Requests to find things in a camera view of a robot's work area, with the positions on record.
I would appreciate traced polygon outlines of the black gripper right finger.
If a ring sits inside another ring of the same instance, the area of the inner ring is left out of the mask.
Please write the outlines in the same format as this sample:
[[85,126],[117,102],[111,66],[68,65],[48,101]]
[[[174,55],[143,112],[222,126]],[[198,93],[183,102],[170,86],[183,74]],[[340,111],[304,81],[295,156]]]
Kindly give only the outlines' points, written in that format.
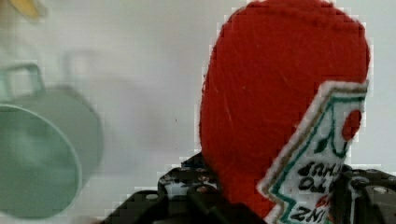
[[396,224],[396,177],[345,165],[332,196],[333,224]]

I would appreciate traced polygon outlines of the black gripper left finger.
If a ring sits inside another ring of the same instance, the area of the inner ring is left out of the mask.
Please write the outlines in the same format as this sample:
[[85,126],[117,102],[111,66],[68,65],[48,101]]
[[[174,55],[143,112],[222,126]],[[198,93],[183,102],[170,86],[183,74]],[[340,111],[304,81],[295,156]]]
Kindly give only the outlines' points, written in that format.
[[221,195],[198,153],[163,175],[156,190],[134,193],[100,224],[267,224],[242,203]]

